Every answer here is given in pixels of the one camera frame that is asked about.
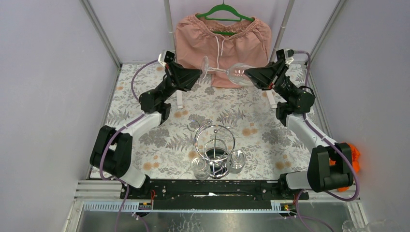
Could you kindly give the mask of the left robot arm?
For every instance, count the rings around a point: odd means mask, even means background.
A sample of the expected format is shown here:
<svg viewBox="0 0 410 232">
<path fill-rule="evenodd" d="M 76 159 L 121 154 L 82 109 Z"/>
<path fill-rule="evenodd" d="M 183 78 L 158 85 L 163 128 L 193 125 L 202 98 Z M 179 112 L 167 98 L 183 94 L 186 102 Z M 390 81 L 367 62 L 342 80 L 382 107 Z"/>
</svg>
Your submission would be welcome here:
<svg viewBox="0 0 410 232">
<path fill-rule="evenodd" d="M 203 75 L 200 69 L 184 68 L 174 61 L 164 64 L 165 74 L 154 88 L 140 94 L 138 102 L 142 113 L 116 128 L 100 128 L 89 162 L 99 169 L 102 180 L 117 180 L 131 186 L 139 199 L 149 195 L 148 176 L 131 164 L 132 145 L 151 129 L 163 124 L 169 117 L 171 105 L 166 101 L 178 90 L 190 91 Z"/>
</svg>

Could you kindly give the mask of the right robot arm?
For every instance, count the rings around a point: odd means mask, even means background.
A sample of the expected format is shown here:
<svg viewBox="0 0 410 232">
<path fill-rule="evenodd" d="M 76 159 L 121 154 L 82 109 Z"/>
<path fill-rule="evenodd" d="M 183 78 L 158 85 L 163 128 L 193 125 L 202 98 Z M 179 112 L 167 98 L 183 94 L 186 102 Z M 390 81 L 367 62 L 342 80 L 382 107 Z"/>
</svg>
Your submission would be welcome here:
<svg viewBox="0 0 410 232">
<path fill-rule="evenodd" d="M 288 64 L 281 60 L 265 67 L 249 68 L 244 75 L 260 90 L 274 90 L 285 101 L 279 102 L 276 118 L 291 130 L 310 152 L 306 171 L 283 174 L 277 186 L 278 195 L 289 199 L 297 189 L 324 192 L 350 187 L 356 176 L 352 151 L 347 143 L 326 136 L 307 117 L 315 95 L 307 86 L 297 87 L 287 76 Z"/>
</svg>

